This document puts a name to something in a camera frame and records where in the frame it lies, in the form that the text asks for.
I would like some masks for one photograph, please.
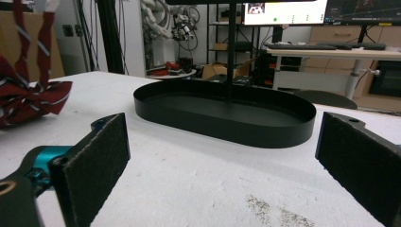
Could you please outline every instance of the striped ribbon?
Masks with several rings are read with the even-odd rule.
[[[51,27],[54,12],[44,12],[44,23],[38,35],[37,64],[40,68],[40,79],[35,87],[29,86],[26,56],[30,37],[24,25],[21,0],[14,0],[13,13],[21,53],[14,64],[15,70],[0,55],[0,128],[49,113],[59,114],[72,86],[70,81],[48,81],[51,74]]]

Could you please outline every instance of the bow tie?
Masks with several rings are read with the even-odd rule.
[[[40,68],[40,79],[30,86],[26,66],[26,53],[30,37],[24,26],[24,15],[21,0],[14,0],[13,12],[21,43],[19,60],[15,70],[0,55],[0,128],[34,119],[45,114],[58,114],[71,90],[72,82],[49,82],[51,26],[54,12],[44,12],[44,23],[39,31],[37,63]]]

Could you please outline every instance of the oval black tray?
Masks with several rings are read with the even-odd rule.
[[[151,122],[258,148],[302,144],[313,131],[315,107],[281,91],[199,80],[164,80],[138,88],[136,113]]]

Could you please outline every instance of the shelving unit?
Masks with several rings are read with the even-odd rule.
[[[220,11],[218,9],[218,4],[213,4],[216,6],[216,21],[215,22],[219,22],[219,14]],[[210,13],[210,4],[207,4],[207,33],[206,33],[206,42],[207,42],[207,50],[206,50],[206,62],[209,63],[210,58],[209,58],[209,54],[210,52],[215,52],[215,61],[218,61],[218,54],[221,52],[227,52],[226,50],[216,50],[213,49],[211,46],[213,44],[210,44],[211,40],[210,40],[210,27],[215,27],[215,39],[214,42],[215,44],[217,43],[221,43],[221,37],[219,35],[219,31],[224,27],[227,30],[227,36],[228,36],[228,23],[227,24],[214,24],[213,22],[211,22],[211,13]],[[251,38],[248,39],[248,37],[246,36],[246,34],[244,34],[243,30],[247,29],[247,32],[250,30],[251,31]],[[248,54],[249,55],[249,59],[257,56],[258,53],[258,49],[259,49],[259,38],[260,38],[260,26],[244,26],[242,24],[236,24],[235,25],[235,41],[239,42],[238,37],[242,36],[247,42],[250,42],[252,44],[252,48],[249,51],[236,51],[235,52],[235,61],[237,59],[237,54],[241,53],[241,54]]]

